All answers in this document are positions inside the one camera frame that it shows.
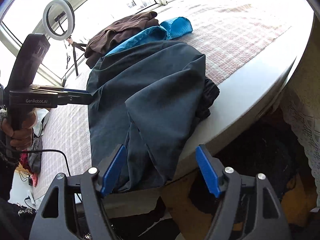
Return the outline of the person's left hand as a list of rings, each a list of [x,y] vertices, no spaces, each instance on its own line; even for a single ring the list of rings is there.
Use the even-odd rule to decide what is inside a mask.
[[[26,150],[33,143],[33,126],[37,122],[35,110],[27,114],[22,122],[22,128],[13,130],[7,120],[6,111],[1,109],[1,131],[10,138],[10,146],[17,150]]]

